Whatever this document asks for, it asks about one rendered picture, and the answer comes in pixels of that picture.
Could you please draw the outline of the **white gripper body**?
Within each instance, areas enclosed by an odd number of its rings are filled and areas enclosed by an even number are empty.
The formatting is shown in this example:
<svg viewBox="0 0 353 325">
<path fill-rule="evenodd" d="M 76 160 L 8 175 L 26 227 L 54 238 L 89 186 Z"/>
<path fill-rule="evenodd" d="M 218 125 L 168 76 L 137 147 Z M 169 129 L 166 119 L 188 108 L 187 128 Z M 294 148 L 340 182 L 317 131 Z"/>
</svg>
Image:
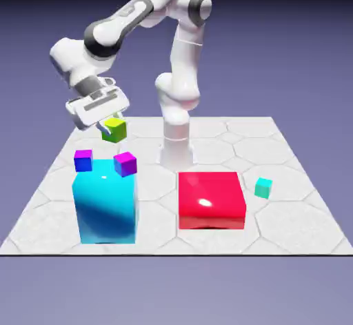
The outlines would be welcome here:
<svg viewBox="0 0 353 325">
<path fill-rule="evenodd" d="M 67 101 L 66 110 L 79 130 L 87 130 L 101 120 L 117 112 L 123 112 L 130 105 L 119 87 L 103 87 L 85 97 Z"/>
</svg>

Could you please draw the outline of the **small yellow-green cube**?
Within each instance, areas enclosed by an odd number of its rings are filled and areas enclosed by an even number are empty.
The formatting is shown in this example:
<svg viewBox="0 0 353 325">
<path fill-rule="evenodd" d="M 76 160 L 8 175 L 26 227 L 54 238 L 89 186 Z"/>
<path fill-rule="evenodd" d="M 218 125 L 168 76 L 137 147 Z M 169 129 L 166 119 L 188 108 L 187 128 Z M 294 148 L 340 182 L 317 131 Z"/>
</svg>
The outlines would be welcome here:
<svg viewBox="0 0 353 325">
<path fill-rule="evenodd" d="M 125 120 L 112 117 L 105 120 L 104 125 L 109 129 L 110 133 L 107 134 L 102 132 L 102 140 L 118 143 L 127 137 L 127 127 Z"/>
</svg>

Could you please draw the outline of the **small purple cube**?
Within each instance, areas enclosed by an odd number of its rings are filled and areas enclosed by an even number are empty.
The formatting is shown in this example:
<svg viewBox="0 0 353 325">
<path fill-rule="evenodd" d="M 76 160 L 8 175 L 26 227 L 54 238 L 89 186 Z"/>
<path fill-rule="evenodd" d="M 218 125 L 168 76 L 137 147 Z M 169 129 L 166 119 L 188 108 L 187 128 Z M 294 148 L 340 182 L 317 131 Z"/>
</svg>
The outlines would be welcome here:
<svg viewBox="0 0 353 325">
<path fill-rule="evenodd" d="M 137 173 L 137 158 L 131 152 L 123 152 L 113 157 L 114 169 L 121 177 Z"/>
<path fill-rule="evenodd" d="M 92 171 L 92 150 L 76 150 L 74 154 L 74 167 L 77 173 Z"/>
</svg>

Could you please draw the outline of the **small teal cube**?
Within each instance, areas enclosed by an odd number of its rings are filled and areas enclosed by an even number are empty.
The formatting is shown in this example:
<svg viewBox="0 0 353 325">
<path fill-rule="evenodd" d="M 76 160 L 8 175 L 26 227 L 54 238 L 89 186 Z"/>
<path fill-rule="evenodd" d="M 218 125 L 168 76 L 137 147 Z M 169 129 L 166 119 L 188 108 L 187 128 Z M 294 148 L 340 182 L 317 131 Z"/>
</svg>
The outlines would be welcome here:
<svg viewBox="0 0 353 325">
<path fill-rule="evenodd" d="M 264 199 L 269 199 L 273 181 L 259 177 L 255 184 L 254 195 Z"/>
</svg>

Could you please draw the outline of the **large cyan box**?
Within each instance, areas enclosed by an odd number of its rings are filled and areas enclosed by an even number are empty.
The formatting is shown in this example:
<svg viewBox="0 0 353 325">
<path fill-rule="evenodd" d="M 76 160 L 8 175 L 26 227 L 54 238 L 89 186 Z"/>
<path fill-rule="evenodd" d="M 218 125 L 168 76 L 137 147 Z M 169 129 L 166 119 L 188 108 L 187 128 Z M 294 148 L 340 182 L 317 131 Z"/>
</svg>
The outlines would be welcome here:
<svg viewBox="0 0 353 325">
<path fill-rule="evenodd" d="M 82 244 L 134 244 L 137 233 L 135 176 L 120 176 L 111 159 L 95 159 L 72 184 Z"/>
</svg>

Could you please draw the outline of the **large red box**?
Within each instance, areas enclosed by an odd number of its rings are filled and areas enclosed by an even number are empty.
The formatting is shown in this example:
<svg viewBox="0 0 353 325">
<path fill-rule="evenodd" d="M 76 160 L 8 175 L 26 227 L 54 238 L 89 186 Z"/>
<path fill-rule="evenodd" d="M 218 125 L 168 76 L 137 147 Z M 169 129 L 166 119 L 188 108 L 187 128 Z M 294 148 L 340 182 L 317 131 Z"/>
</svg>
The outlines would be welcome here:
<svg viewBox="0 0 353 325">
<path fill-rule="evenodd" d="M 179 229 L 245 227 L 246 202 L 236 172 L 178 174 Z"/>
</svg>

